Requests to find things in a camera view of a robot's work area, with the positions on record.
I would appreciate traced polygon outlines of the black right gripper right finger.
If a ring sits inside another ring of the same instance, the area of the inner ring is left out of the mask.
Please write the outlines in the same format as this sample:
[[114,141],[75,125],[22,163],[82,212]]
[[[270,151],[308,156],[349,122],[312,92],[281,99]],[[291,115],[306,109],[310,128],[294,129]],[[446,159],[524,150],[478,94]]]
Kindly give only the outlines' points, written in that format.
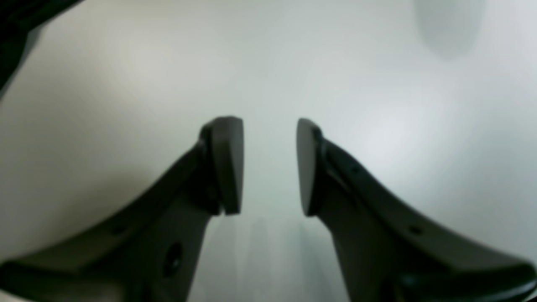
[[313,121],[297,123],[305,216],[328,229],[352,302],[523,302],[529,261],[437,224],[384,187]]

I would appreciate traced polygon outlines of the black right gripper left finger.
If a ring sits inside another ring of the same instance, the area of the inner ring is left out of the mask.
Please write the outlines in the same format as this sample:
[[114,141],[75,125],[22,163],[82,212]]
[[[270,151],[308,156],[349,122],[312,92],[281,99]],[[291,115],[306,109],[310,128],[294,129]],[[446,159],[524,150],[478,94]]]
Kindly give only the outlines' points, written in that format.
[[215,118],[126,208],[2,264],[1,289],[34,302],[185,302],[209,221],[240,213],[243,175],[243,120]]

